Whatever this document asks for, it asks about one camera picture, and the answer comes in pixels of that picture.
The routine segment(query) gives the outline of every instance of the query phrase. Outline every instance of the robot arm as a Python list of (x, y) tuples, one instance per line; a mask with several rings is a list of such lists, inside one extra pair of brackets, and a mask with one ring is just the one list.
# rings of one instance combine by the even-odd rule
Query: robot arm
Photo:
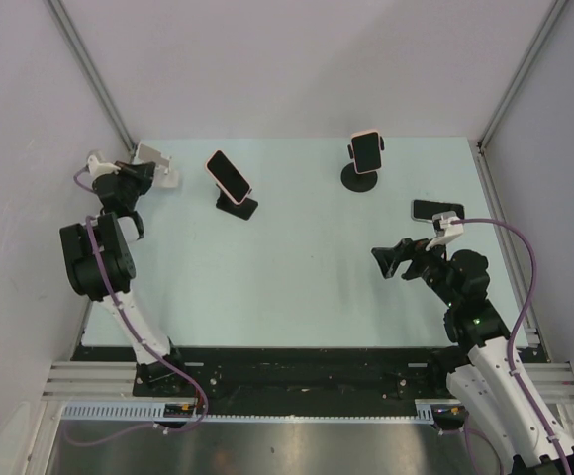
[(124, 317), (107, 291), (85, 225), (62, 228), (60, 240), (71, 287), (77, 294), (100, 302), (116, 319), (136, 355), (139, 382), (146, 383), (152, 393), (161, 394), (169, 390), (174, 392), (179, 378), (173, 377), (170, 369), (144, 347), (175, 367), (181, 368), (183, 363), (168, 337), (141, 309), (136, 299), (131, 284), (136, 269), (127, 246), (127, 242), (144, 236), (142, 218), (135, 206), (139, 197), (153, 185), (158, 168), (161, 165), (154, 161), (137, 165), (108, 163), (96, 151), (90, 152), (87, 158), (87, 169), (93, 178), (92, 189), (103, 206), (101, 214), (92, 222), (95, 245), (100, 249), (106, 277), (124, 310)]
[[(465, 405), (503, 465), (512, 467), (512, 475), (564, 474), (556, 447), (561, 447), (574, 474), (574, 440), (546, 407), (517, 355), (515, 369), (510, 368), (510, 332), (487, 299), (487, 258), (471, 250), (459, 250), (450, 260), (444, 257), (444, 245), (462, 234), (462, 225), (453, 223), (457, 220), (452, 215), (435, 217), (434, 239), (405, 238), (395, 247), (371, 252), (384, 278), (393, 277), (402, 262), (410, 261), (402, 278), (422, 278), (447, 305), (444, 326), (457, 346), (432, 357), (436, 384)], [(553, 439), (540, 415), (552, 425)]]

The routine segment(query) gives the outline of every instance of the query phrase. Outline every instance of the table surface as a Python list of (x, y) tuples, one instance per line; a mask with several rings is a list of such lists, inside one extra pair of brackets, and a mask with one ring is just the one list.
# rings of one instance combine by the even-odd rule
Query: table surface
[[(489, 217), (471, 151), (465, 138), (385, 141), (378, 184), (363, 194), (339, 181), (344, 139), (144, 142), (172, 155), (182, 175), (178, 189), (138, 202), (145, 236), (130, 250), (144, 310), (176, 345), (451, 345), (439, 298), (420, 279), (384, 280), (370, 249), (434, 236), (431, 224), (411, 220), (414, 199)], [(217, 149), (252, 184), (259, 206), (248, 222), (215, 208), (204, 163)], [(466, 226), (450, 255), (461, 248), (489, 259), (489, 297), (511, 327), (519, 309), (493, 227)], [(526, 345), (522, 332), (517, 342)], [(82, 343), (128, 345), (97, 304)]]

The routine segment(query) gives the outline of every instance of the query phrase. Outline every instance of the phone stand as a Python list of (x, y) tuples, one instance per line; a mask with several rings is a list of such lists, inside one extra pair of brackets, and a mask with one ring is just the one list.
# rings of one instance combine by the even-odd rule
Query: phone stand
[(355, 193), (364, 193), (365, 191), (372, 190), (377, 184), (377, 172), (371, 171), (369, 173), (355, 173), (355, 165), (348, 164), (340, 176), (342, 185)]
[(226, 195), (221, 188), (219, 188), (219, 199), (217, 199), (217, 209), (230, 213), (237, 218), (242, 220), (249, 220), (251, 215), (254, 214), (256, 208), (258, 208), (258, 202), (252, 200), (251, 198), (245, 198), (240, 205), (235, 205), (228, 195)]

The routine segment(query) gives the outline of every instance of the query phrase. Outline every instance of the white wall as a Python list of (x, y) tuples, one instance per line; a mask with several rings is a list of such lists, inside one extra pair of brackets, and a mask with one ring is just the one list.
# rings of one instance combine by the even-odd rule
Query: white wall
[(149, 139), (478, 139), (551, 3), (65, 1)]
[(46, 6), (0, 1), (0, 424), (79, 324), (58, 228), (98, 208), (71, 183), (94, 147), (122, 158)]
[(490, 142), (488, 161), (508, 219), (537, 253), (543, 335), (574, 368), (574, 2)]

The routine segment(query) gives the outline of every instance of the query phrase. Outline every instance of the phone screen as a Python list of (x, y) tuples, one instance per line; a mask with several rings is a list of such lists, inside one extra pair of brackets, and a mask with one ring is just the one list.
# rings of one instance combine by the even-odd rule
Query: phone screen
[(413, 219), (432, 221), (432, 216), (453, 211), (461, 220), (465, 219), (465, 208), (457, 203), (440, 203), (437, 201), (414, 200)]
[(357, 173), (368, 173), (382, 167), (382, 155), (377, 132), (354, 137), (350, 143), (353, 147), (353, 159)]
[(232, 195), (237, 203), (240, 203), (250, 192), (249, 183), (228, 160), (220, 150), (215, 152), (213, 157), (208, 160), (206, 168), (221, 183), (228, 193)]

